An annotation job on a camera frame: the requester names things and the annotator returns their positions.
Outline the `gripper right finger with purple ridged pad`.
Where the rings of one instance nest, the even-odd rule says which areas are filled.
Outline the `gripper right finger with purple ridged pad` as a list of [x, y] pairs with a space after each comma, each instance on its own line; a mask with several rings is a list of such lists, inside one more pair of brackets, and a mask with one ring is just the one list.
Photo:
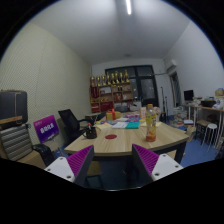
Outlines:
[[133, 144], [132, 155], [135, 166], [145, 177], [153, 181], [164, 178], [182, 169], [168, 154], [158, 155], [142, 146]]

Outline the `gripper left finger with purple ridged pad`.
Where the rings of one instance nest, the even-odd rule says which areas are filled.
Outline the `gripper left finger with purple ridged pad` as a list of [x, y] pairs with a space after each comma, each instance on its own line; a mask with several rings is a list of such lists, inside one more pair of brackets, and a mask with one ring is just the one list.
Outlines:
[[45, 171], [76, 185], [83, 186], [93, 157], [94, 146], [90, 145], [67, 158], [57, 158], [45, 168]]

